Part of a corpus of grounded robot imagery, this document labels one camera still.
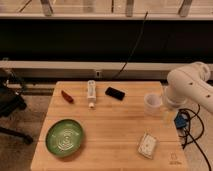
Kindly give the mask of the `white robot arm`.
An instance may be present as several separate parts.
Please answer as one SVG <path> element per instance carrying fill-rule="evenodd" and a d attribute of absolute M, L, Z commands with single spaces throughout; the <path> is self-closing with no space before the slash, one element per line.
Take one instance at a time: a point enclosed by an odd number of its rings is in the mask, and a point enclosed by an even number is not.
<path fill-rule="evenodd" d="M 213 86 L 207 83 L 210 76 L 210 68 L 203 62 L 171 70 L 167 75 L 168 85 L 162 93 L 162 103 L 167 108 L 165 120 L 173 121 L 188 99 L 213 114 Z"/>

